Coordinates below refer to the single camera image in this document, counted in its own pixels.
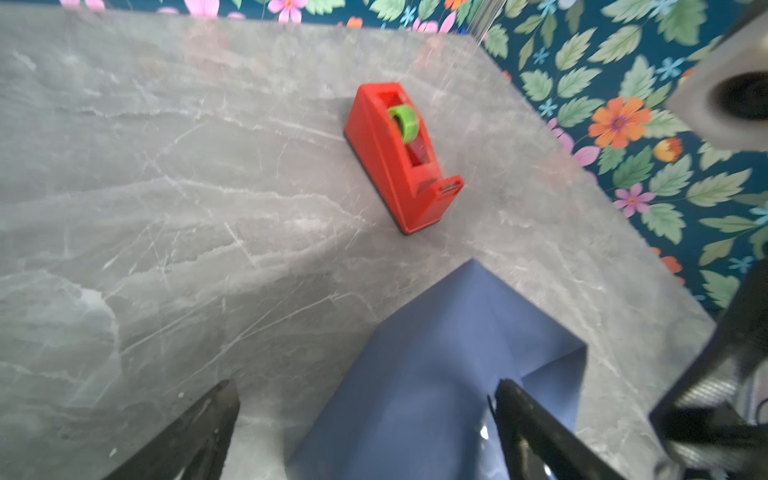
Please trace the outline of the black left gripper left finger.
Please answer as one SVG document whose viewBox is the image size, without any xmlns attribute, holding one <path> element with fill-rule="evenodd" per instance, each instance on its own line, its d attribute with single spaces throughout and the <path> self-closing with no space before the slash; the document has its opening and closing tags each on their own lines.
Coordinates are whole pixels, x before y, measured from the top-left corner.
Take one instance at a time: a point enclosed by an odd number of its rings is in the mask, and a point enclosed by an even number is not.
<svg viewBox="0 0 768 480">
<path fill-rule="evenodd" d="M 239 409 L 236 384 L 218 383 L 106 479 L 220 479 Z"/>
</svg>

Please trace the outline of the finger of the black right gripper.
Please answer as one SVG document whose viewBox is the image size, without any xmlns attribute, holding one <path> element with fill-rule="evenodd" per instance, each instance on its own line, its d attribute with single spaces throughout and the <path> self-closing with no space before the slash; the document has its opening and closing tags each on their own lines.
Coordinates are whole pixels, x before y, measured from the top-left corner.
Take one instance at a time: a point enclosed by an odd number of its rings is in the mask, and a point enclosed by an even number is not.
<svg viewBox="0 0 768 480">
<path fill-rule="evenodd" d="M 669 457 L 693 471 L 733 479 L 767 477 L 767 426 L 733 407 L 741 387 L 767 360 L 767 260 L 738 287 L 699 356 L 650 413 Z"/>
</svg>

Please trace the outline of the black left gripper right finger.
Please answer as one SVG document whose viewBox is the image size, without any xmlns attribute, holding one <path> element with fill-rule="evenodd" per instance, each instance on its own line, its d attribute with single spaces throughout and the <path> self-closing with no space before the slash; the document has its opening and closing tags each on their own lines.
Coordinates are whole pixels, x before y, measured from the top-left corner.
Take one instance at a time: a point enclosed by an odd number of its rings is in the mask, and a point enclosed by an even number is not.
<svg viewBox="0 0 768 480">
<path fill-rule="evenodd" d="M 488 402 L 511 479 L 623 478 L 513 380 Z"/>
</svg>

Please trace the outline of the red tape dispenser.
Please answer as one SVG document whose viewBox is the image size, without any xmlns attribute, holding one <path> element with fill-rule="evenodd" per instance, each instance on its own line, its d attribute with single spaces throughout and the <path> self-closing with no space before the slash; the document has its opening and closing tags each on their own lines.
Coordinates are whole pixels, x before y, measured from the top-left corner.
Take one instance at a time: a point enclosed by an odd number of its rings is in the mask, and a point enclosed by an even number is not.
<svg viewBox="0 0 768 480">
<path fill-rule="evenodd" d="M 344 136 L 405 235 L 438 223 L 465 185 L 443 174 L 427 126 L 398 83 L 360 86 Z"/>
</svg>

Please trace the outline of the aluminium corner frame post right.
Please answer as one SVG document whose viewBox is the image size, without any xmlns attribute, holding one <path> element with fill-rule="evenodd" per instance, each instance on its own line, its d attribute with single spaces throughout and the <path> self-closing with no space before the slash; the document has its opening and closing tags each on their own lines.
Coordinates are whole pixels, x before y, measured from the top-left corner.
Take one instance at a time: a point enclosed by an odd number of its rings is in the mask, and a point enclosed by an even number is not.
<svg viewBox="0 0 768 480">
<path fill-rule="evenodd" d="M 481 41 L 504 11 L 506 0 L 476 0 L 468 14 L 468 34 Z"/>
</svg>

